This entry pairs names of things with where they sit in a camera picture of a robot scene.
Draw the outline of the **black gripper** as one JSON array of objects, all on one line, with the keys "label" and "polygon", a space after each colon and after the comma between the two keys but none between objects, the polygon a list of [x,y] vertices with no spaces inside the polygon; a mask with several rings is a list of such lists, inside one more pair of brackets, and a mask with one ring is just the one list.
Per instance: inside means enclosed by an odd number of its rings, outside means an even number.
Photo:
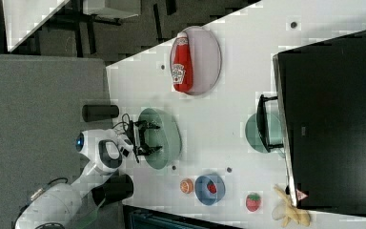
[{"label": "black gripper", "polygon": [[162,146],[150,147],[148,145],[141,146],[140,130],[146,131],[149,129],[157,130],[159,126],[151,123],[147,120],[141,120],[139,122],[130,122],[126,134],[134,147],[134,153],[137,156],[149,156],[162,149]]}]

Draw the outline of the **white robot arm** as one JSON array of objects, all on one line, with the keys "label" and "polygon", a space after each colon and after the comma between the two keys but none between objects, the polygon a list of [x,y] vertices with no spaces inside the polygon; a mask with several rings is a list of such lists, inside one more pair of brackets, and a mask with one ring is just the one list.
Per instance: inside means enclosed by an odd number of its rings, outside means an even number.
[{"label": "white robot arm", "polygon": [[46,186],[33,197],[13,224],[13,229],[66,229],[82,206],[82,199],[105,184],[129,154],[154,152],[144,145],[145,132],[161,126],[148,121],[131,122],[128,130],[93,129],[83,131],[75,142],[79,154],[89,160],[73,183]]}]

